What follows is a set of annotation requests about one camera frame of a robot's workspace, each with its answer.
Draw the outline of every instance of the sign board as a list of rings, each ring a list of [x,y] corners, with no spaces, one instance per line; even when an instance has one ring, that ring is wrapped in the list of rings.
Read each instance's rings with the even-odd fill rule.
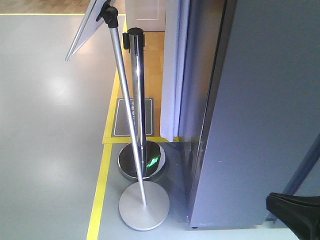
[[[110,6],[113,6],[116,0],[107,0]],[[101,8],[106,0],[91,0],[88,8],[85,12],[85,15],[82,19],[82,22],[79,26],[78,31],[75,34],[74,40],[71,44],[69,52],[65,58],[66,61],[69,61],[72,56],[86,43],[86,41],[96,32],[100,25],[104,22],[104,19],[101,18],[99,21],[96,21],[97,16],[99,15]]]

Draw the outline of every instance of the white door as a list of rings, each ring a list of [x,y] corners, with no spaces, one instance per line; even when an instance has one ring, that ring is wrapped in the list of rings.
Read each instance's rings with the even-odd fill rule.
[[[128,29],[141,28],[145,32],[164,32],[166,0],[125,0]]]

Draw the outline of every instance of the round metal base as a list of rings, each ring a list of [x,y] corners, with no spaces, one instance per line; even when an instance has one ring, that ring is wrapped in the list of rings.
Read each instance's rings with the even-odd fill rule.
[[[120,215],[130,228],[148,231],[160,226],[169,213],[170,201],[167,192],[157,183],[144,182],[147,205],[142,203],[139,183],[130,185],[121,195]]]
[[[156,142],[146,141],[147,168],[143,179],[149,179],[158,174],[166,163],[164,149]],[[132,144],[127,144],[118,157],[119,171],[130,180],[137,180],[137,170],[135,165]]]

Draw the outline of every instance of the metal pole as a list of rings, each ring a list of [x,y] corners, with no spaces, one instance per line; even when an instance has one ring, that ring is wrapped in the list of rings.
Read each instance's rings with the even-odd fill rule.
[[[136,174],[137,174],[137,178],[138,178],[138,182],[139,182],[139,186],[140,186],[142,204],[144,206],[146,206],[147,200],[146,200],[146,194],[145,194],[144,180],[142,177],[142,171],[141,171],[141,166],[140,166],[140,154],[139,154],[140,150],[137,145],[137,136],[136,136],[134,120],[133,120],[133,116],[132,116],[132,112],[131,112],[128,82],[127,82],[127,77],[126,77],[124,59],[123,59],[122,51],[121,51],[118,28],[117,27],[110,28],[110,34],[111,34],[111,39],[112,39],[112,45],[113,45],[113,51],[114,51],[114,55],[115,55],[116,66],[117,66],[119,78],[120,78],[122,95],[123,95],[123,99],[125,102],[126,115],[128,118],[129,130],[130,130],[130,135],[131,135],[131,140],[132,140],[132,150],[133,150]]]
[[[147,172],[147,139],[145,110],[145,73],[144,73],[144,31],[141,28],[128,30],[131,53],[131,71],[134,102],[134,120],[137,143],[140,148],[142,176]]]

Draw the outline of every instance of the white curtain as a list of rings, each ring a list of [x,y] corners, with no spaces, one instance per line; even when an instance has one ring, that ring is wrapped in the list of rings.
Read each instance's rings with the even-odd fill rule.
[[[190,0],[167,0],[161,102],[161,137],[178,136]]]

